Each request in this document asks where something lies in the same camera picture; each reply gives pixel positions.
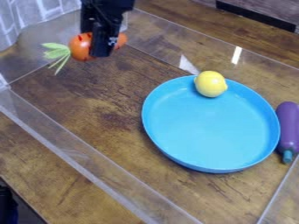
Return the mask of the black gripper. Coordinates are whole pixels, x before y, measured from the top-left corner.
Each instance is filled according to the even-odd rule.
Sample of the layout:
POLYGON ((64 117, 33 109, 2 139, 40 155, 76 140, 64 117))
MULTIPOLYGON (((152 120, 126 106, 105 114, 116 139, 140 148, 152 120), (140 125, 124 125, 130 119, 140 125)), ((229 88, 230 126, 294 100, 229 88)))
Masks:
POLYGON ((122 14, 136 0, 80 0, 80 32, 92 32, 89 55, 108 57, 117 43, 122 14))

